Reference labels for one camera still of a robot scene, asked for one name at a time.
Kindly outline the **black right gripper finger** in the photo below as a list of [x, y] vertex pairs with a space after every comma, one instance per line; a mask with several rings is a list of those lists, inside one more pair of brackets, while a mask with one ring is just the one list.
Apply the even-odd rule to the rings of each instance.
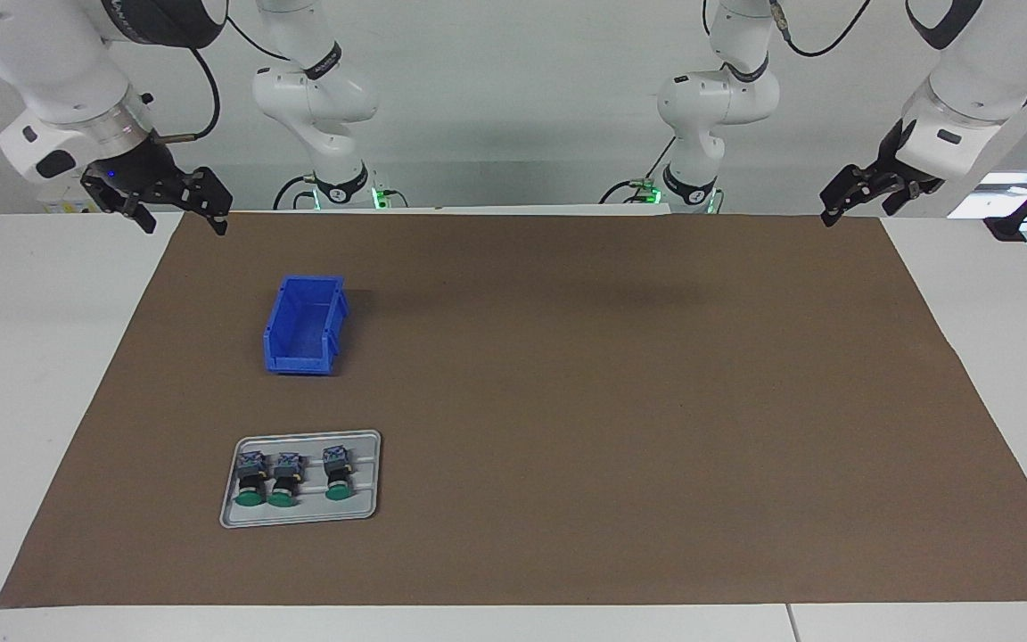
[[119, 214], [134, 222], [146, 235], [153, 235], [158, 220], [142, 204], [138, 195], [123, 195], [94, 174], [85, 174], [81, 186], [106, 214]]
[[233, 196], [215, 171], [199, 167], [178, 172], [166, 180], [166, 200], [172, 206], [202, 217], [217, 236], [226, 234]]

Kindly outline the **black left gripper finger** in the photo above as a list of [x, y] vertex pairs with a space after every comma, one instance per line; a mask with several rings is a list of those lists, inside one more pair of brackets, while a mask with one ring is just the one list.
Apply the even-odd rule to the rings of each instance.
[[909, 201], [939, 190], [944, 185], [944, 179], [925, 172], [882, 172], [879, 184], [885, 195], [882, 210], [885, 215], [893, 216]]
[[867, 203], [882, 193], [883, 174], [872, 168], [848, 164], [836, 174], [819, 192], [824, 227], [832, 227], [852, 207]]

